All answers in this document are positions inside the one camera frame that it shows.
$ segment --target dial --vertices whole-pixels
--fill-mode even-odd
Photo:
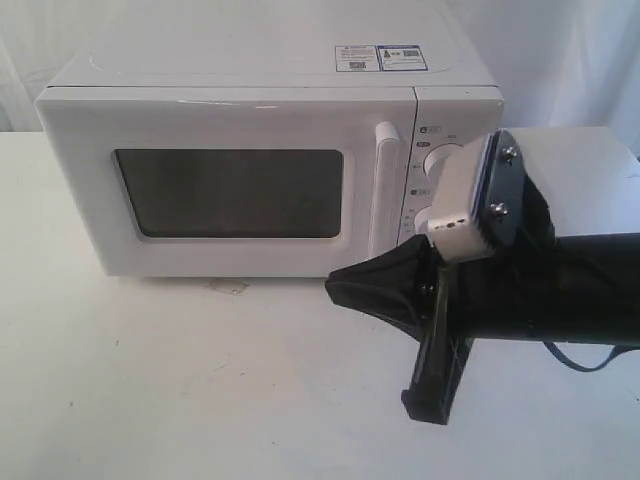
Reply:
[[[416,213],[413,219],[413,227],[417,234],[423,233],[426,235],[428,233],[429,210],[430,208],[427,207]]]
[[[427,177],[438,179],[444,168],[445,160],[462,147],[455,143],[446,143],[431,150],[424,159],[424,173]]]

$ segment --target microwave control panel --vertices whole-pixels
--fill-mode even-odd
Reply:
[[[416,88],[418,112],[408,165],[398,245],[427,232],[429,207],[447,158],[497,130],[504,101],[495,87]]]

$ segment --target screw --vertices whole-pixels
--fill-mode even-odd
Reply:
[[[496,218],[503,218],[509,214],[509,209],[502,202],[492,203],[491,205],[489,205],[489,211],[491,212],[491,215]]]
[[[507,147],[502,149],[502,158],[508,164],[511,164],[511,161],[514,158],[518,158],[518,150],[516,147]]]

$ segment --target microwave door handle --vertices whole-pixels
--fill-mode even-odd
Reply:
[[[394,246],[389,244],[389,239],[399,150],[400,136],[396,127],[391,122],[380,122],[376,126],[376,169],[369,258],[377,257]]]

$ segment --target white table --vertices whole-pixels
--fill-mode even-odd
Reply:
[[[44,135],[0,162],[3,480],[638,478],[638,354],[478,341],[450,425],[412,422],[417,344],[320,281],[106,277]]]

